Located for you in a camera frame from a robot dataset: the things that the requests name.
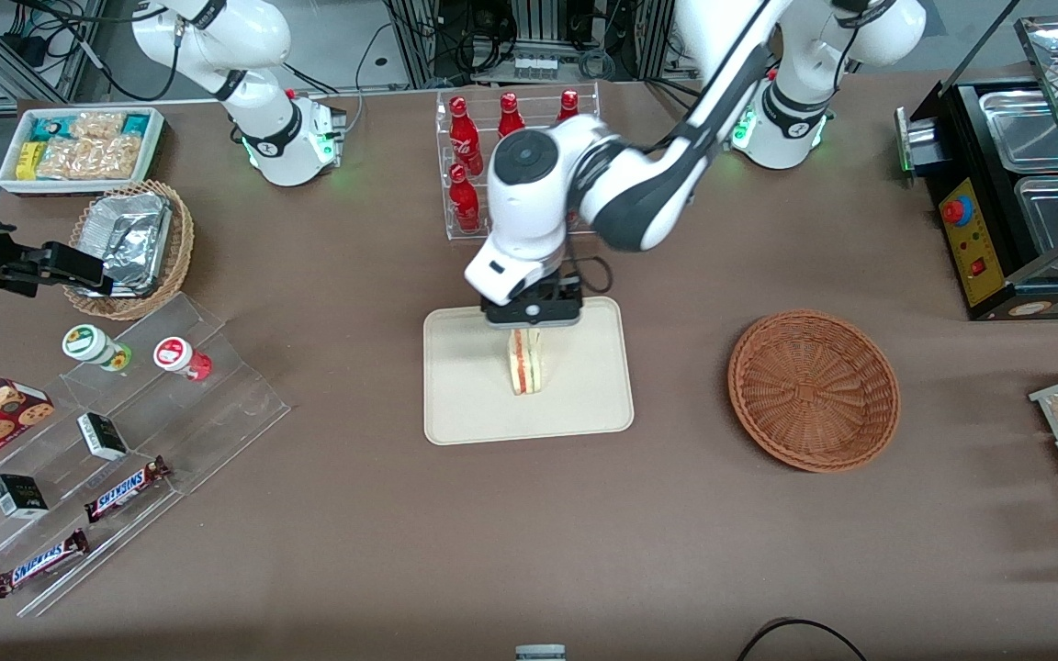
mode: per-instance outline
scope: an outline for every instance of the round wicker basket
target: round wicker basket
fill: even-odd
[[[142,318],[154,310],[160,309],[169,301],[174,294],[182,289],[182,281],[185,280],[185,272],[190,268],[190,251],[194,249],[194,220],[190,218],[190,209],[185,208],[182,199],[168,185],[159,181],[143,181],[140,184],[127,184],[116,191],[109,191],[105,197],[135,196],[138,192],[158,192],[165,197],[174,205],[174,215],[170,219],[169,237],[165,238],[165,256],[161,268],[161,281],[158,289],[150,296],[144,298],[91,298],[79,296],[70,288],[63,288],[65,296],[72,301],[76,310],[112,318],[114,322],[133,322]],[[84,231],[85,218],[88,209],[80,214],[80,222],[76,223],[72,231],[72,244],[75,246],[80,239],[80,231]]]
[[[727,380],[753,440],[815,473],[873,460],[900,418],[900,389],[884,354],[855,326],[814,310],[789,310],[748,328]]]

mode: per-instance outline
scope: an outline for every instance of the brown table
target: brown table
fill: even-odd
[[[964,320],[932,204],[893,175],[893,109],[933,78],[853,76],[804,166],[726,155],[668,242],[612,255],[628,432],[453,448],[423,438],[421,325],[474,304],[475,249],[443,237],[434,95],[369,97],[345,166],[296,189],[248,167],[219,105],[164,106],[185,290],[295,409],[48,614],[0,603],[0,658],[733,658],[777,616],[881,660],[1058,658],[1058,456],[1025,398],[1058,382],[1058,323]],[[630,139],[672,126],[645,87],[603,92]],[[0,217],[38,241],[84,204],[3,196]],[[869,467],[786,469],[731,414],[730,347],[792,307],[897,369]],[[0,293],[0,375],[65,371],[85,319]],[[840,649],[782,631],[751,658]]]

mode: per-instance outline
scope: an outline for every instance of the snickers bar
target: snickers bar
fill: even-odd
[[[85,512],[88,513],[88,522],[95,524],[96,521],[101,521],[102,516],[109,514],[113,510],[117,510],[117,508],[121,508],[131,498],[135,497],[135,495],[147,490],[156,481],[168,476],[169,473],[168,465],[165,465],[165,461],[163,461],[161,456],[158,456],[157,459],[144,464],[142,470],[139,470],[133,476],[129,476],[127,480],[113,486],[112,490],[106,492],[102,497],[86,504]]]
[[[62,543],[32,557],[32,559],[26,561],[25,565],[16,567],[14,572],[0,574],[0,599],[13,593],[14,590],[18,589],[18,586],[24,585],[31,579],[38,576],[38,574],[48,572],[48,570],[51,570],[60,562],[70,559],[70,557],[75,555],[87,555],[88,551],[88,538],[85,537],[84,531],[76,528],[75,532],[72,532],[72,536],[68,537],[68,539],[63,539]]]

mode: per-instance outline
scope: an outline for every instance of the red glass bottle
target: red glass bottle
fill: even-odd
[[[468,181],[468,171],[461,164],[452,164],[449,173],[452,177],[449,197],[452,198],[452,209],[459,229],[466,234],[479,232],[479,199],[475,185]]]
[[[512,92],[500,94],[500,124],[496,126],[497,133],[505,137],[513,130],[522,130],[526,126],[525,117],[517,109],[517,95]]]
[[[453,96],[449,109],[452,110],[452,149],[456,162],[464,164],[471,176],[479,177],[484,171],[484,157],[479,153],[479,130],[468,116],[468,102],[462,96]]]
[[[576,89],[567,89],[566,92],[562,92],[562,110],[559,110],[558,123],[562,124],[576,114],[579,114],[579,92]]]

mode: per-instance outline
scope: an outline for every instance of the white tray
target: white tray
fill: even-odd
[[[512,393],[508,330],[478,307],[423,323],[423,432],[440,446],[622,432],[635,420],[618,305],[585,300],[582,319],[543,328],[540,393]]]
[[[21,180],[16,179],[16,166],[18,164],[18,152],[26,139],[31,137],[31,131],[36,121],[41,118],[62,117],[74,115],[80,112],[93,113],[125,113],[130,115],[149,115],[149,124],[146,126],[146,134],[142,139],[142,150],[138,153],[138,164],[133,167],[133,176],[129,179],[88,179],[77,181],[59,180]],[[0,167],[0,187],[4,191],[14,192],[16,196],[79,196],[86,192],[112,191],[126,184],[138,184],[146,179],[149,165],[154,160],[154,151],[158,149],[158,139],[163,129],[163,114],[149,106],[89,106],[89,108],[42,108],[38,110],[25,110],[22,116],[18,117],[16,133],[11,139],[11,147],[7,148],[7,155],[3,157],[3,166]]]

